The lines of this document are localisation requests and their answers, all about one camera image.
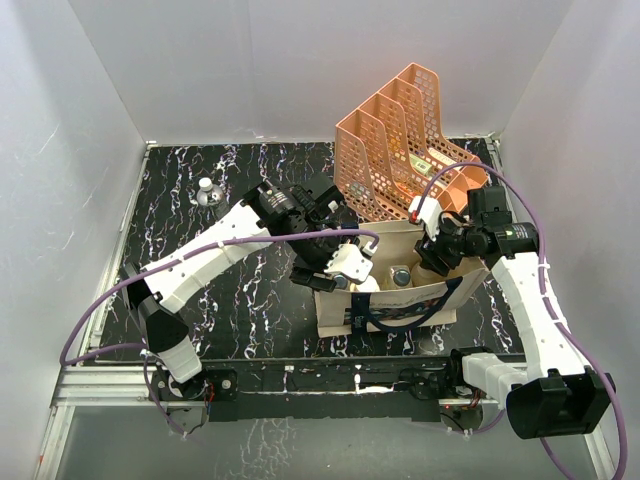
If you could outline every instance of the bag strap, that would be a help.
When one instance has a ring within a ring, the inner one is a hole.
[[[456,291],[456,288],[458,288],[461,283],[462,277],[445,280],[445,284],[447,285],[447,291],[445,294],[440,297],[436,303],[431,305],[422,317],[414,320],[408,325],[401,326],[385,325],[371,314],[371,310],[369,309],[371,293],[354,293],[351,295],[351,332],[366,333],[367,322],[371,322],[371,324],[373,324],[373,326],[378,330],[386,333],[406,333],[409,330],[422,325],[442,310],[442,307],[445,306],[451,295],[453,295],[453,292]]]

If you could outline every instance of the marble pattern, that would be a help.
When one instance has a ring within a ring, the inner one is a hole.
[[[456,143],[490,163],[483,139]],[[234,204],[265,178],[292,184],[318,171],[332,174],[332,143],[153,148],[122,261],[140,265],[155,261],[213,223],[210,212],[195,199],[203,176],[218,183]],[[458,310],[458,322],[453,325],[404,335],[320,339],[312,292],[288,280],[293,258],[288,246],[272,245],[234,265],[187,303],[181,315],[203,359],[438,355],[473,345],[502,353],[522,352],[504,295],[491,277]],[[107,315],[101,346],[139,339],[120,296],[112,299]],[[99,360],[138,358],[120,351]]]

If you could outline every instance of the perforated plastic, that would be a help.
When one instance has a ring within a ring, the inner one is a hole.
[[[438,76],[415,63],[336,126],[336,185],[369,221],[407,218],[430,175],[462,161],[480,160],[444,137]],[[486,181],[483,170],[462,167],[436,182],[430,195],[444,210],[460,212],[467,190]]]

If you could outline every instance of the purple cable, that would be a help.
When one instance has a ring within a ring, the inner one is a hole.
[[[422,208],[422,204],[424,202],[424,199],[427,197],[429,190],[431,190],[431,187],[433,187],[433,185],[436,183],[436,180],[440,178],[440,176],[442,176],[444,173],[448,172],[449,170],[453,170],[454,168],[465,167],[465,166],[483,168],[484,170],[493,173],[509,188],[509,190],[511,190],[511,192],[516,196],[516,198],[520,201],[524,209],[527,211],[527,213],[531,217],[531,220],[533,221],[533,224],[538,230],[538,235],[540,237],[540,249],[538,253],[538,257],[541,263],[541,266],[538,268],[538,285],[540,287],[540,295],[543,296],[542,301],[545,307],[547,308],[547,312],[549,312],[549,316],[551,317],[551,319],[557,320],[558,314],[553,308],[553,305],[551,305],[551,301],[549,300],[549,298],[544,297],[544,295],[547,293],[547,285],[546,285],[545,267],[542,264],[546,262],[546,239],[545,239],[545,234],[542,227],[542,222],[540,222],[540,219],[538,218],[536,213],[533,211],[533,208],[524,200],[520,192],[518,192],[518,190],[516,190],[513,187],[513,185],[511,185],[511,183],[509,183],[509,181],[500,172],[483,163],[477,163],[477,162],[460,162],[453,165],[449,165],[448,167],[445,167],[442,170],[440,170],[431,178],[431,180],[429,180],[429,183],[425,187],[424,193],[422,194],[422,198],[418,203],[418,211],[420,211],[420,209]],[[562,335],[567,339],[567,341],[569,341],[569,343],[571,343],[591,364],[591,366],[593,367],[593,370],[598,374],[598,377],[602,381],[604,388],[607,391],[607,395],[609,395],[609,399],[611,400],[611,406],[613,407],[613,412],[616,417],[616,425],[618,427],[618,441],[620,443],[620,458],[618,460],[618,467],[616,468],[616,472],[613,475],[612,480],[620,480],[623,477],[624,472],[627,468],[627,460],[629,456],[629,451],[628,451],[629,446],[627,443],[627,428],[624,422],[624,416],[622,414],[622,405],[620,404],[620,399],[618,398],[618,395],[616,395],[616,392],[613,389],[611,382],[609,382],[609,379],[605,375],[604,370],[602,369],[600,364],[596,361],[596,359],[585,349],[585,347],[578,341],[578,339],[575,338],[573,334],[571,334],[571,332],[569,332],[569,330],[565,328],[564,325],[562,325],[561,323],[556,323],[555,325],[558,328],[558,330],[560,330],[560,333],[562,333]],[[542,446],[544,447],[547,454],[549,454],[551,461],[556,465],[556,467],[558,467],[558,469],[563,473],[563,475],[569,479],[574,479],[575,477],[571,474],[571,472],[569,472],[569,470],[562,463],[560,463],[560,460],[553,453],[547,440],[545,438],[541,438],[540,441],[542,442]]]
[[[200,248],[197,248],[189,253],[187,253],[184,256],[184,260],[188,260],[192,257],[195,257],[196,255],[200,255],[203,252],[206,252],[208,250],[213,250],[216,248],[219,248],[221,244],[224,245],[242,245],[245,243],[275,243],[275,242],[291,242],[291,241],[296,241],[296,240],[308,240],[310,238],[325,238],[325,237],[342,237],[345,235],[351,235],[351,236],[365,236],[365,237],[372,237],[373,238],[373,242],[371,244],[372,247],[375,247],[378,245],[378,242],[380,241],[380,237],[378,236],[377,233],[372,232],[371,230],[352,230],[352,229],[344,229],[344,230],[321,230],[318,232],[305,232],[305,233],[294,233],[291,235],[279,235],[279,236],[275,236],[275,237],[249,237],[249,238],[233,238],[230,240],[223,240],[220,243],[211,243],[209,245],[204,245]],[[83,360],[89,360],[91,358],[95,358],[98,355],[102,355],[108,352],[112,352],[114,350],[118,350],[120,348],[146,348],[146,345],[143,344],[131,344],[131,343],[124,343],[121,345],[111,345],[108,347],[103,347],[103,348],[99,348],[97,350],[93,350],[90,353],[87,353],[85,355],[82,355],[80,357],[77,358],[73,358],[71,360],[67,360],[67,355],[69,354],[69,350],[71,349],[71,345],[73,344],[74,340],[76,339],[76,337],[78,336],[78,333],[80,333],[80,330],[82,330],[82,327],[84,326],[85,323],[87,323],[87,321],[89,320],[89,317],[91,317],[91,314],[96,310],[96,308],[98,308],[98,306],[100,306],[100,304],[102,304],[105,300],[107,300],[109,297],[111,297],[111,295],[113,295],[114,293],[119,292],[120,290],[122,290],[123,288],[131,285],[132,283],[135,283],[139,280],[142,280],[143,278],[147,278],[151,275],[154,275],[158,272],[161,272],[163,270],[166,270],[168,268],[172,268],[175,267],[176,265],[178,265],[179,263],[181,263],[182,260],[176,259],[176,260],[172,260],[168,263],[165,263],[159,267],[156,267],[154,269],[151,270],[147,270],[146,272],[142,272],[139,273],[138,275],[135,275],[131,278],[128,278],[116,285],[114,285],[113,287],[111,287],[109,290],[107,290],[106,292],[104,292],[102,295],[100,295],[87,309],[86,312],[84,312],[82,314],[82,316],[80,317],[80,320],[78,320],[78,323],[76,323],[76,326],[73,327],[73,330],[71,331],[71,334],[69,335],[69,338],[67,339],[66,343],[64,344],[64,347],[62,347],[62,352],[60,352],[60,365],[63,367],[68,367],[69,365],[74,365],[78,362],[81,362]]]

